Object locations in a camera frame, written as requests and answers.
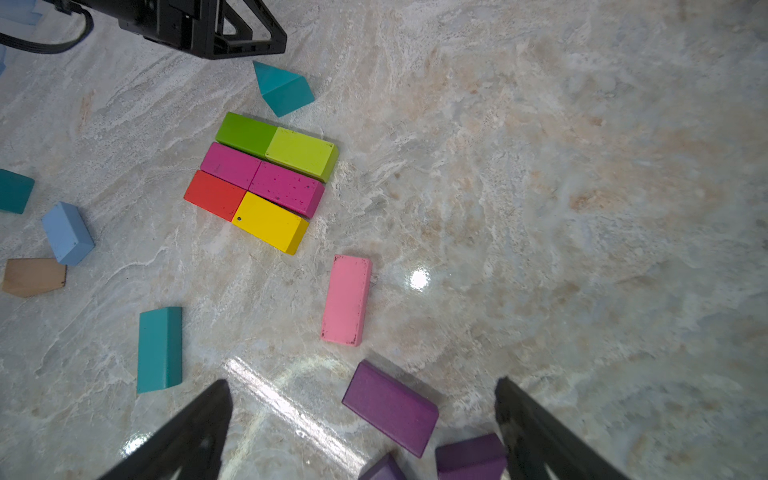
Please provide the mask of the lime green block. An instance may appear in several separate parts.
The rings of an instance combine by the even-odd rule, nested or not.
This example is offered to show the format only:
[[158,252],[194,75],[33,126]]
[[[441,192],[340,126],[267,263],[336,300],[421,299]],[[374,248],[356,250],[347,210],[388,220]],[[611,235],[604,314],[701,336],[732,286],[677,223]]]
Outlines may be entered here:
[[279,127],[265,156],[273,163],[327,183],[339,149],[334,143]]

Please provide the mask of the yellow block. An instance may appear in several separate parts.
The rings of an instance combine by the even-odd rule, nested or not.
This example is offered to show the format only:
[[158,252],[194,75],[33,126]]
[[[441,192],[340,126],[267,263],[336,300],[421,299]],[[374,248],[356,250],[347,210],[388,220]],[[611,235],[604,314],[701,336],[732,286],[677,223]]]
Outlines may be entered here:
[[295,255],[309,222],[253,193],[247,192],[232,223],[272,247]]

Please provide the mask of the magenta block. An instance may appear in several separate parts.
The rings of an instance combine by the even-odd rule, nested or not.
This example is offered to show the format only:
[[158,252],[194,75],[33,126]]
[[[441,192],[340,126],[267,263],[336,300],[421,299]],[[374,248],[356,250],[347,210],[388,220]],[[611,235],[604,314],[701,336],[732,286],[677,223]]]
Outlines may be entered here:
[[282,166],[261,161],[249,191],[307,219],[312,219],[325,185]]
[[212,143],[200,169],[244,190],[249,190],[262,160],[220,143]]

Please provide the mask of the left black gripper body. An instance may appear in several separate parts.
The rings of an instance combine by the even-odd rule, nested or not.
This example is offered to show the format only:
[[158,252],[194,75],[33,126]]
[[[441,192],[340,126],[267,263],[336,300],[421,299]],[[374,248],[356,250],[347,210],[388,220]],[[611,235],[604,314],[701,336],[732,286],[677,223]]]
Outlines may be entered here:
[[76,4],[109,16],[122,30],[152,42],[213,58],[221,1],[93,0]]

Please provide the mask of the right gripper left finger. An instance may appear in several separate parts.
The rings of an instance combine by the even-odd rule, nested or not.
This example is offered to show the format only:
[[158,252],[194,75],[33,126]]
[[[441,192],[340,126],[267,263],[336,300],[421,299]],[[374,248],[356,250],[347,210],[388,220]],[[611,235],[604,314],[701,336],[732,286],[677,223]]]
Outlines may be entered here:
[[104,479],[216,479],[233,412],[229,384],[218,379]]

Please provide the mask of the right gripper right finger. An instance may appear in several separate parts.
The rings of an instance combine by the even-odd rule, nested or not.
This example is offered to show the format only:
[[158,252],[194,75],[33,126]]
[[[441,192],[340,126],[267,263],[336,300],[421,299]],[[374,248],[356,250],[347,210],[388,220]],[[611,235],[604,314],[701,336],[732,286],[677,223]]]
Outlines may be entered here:
[[494,394],[512,479],[628,479],[511,379]]

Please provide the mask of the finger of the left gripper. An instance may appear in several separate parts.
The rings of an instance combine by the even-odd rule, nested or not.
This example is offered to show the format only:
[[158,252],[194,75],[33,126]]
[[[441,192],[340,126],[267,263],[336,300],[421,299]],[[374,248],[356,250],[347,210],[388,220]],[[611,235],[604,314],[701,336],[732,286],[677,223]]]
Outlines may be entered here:
[[228,1],[220,1],[215,33],[215,57],[254,57],[284,53],[287,47],[287,33],[264,2],[245,0],[244,4],[266,28],[269,38],[255,40],[253,29],[233,6]]

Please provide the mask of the tan wooden block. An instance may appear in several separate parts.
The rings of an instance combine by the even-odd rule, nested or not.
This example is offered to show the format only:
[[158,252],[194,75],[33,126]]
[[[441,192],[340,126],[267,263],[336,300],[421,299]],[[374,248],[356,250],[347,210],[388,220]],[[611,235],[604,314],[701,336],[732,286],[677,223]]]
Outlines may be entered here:
[[48,293],[65,286],[66,272],[55,258],[8,259],[2,290],[21,298]]

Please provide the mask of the red block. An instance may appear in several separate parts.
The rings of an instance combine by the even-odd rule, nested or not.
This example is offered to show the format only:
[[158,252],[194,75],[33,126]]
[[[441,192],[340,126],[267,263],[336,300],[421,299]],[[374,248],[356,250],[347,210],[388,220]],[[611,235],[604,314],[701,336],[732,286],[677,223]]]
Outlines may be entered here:
[[198,170],[195,172],[183,198],[187,202],[231,222],[245,194],[245,189]]

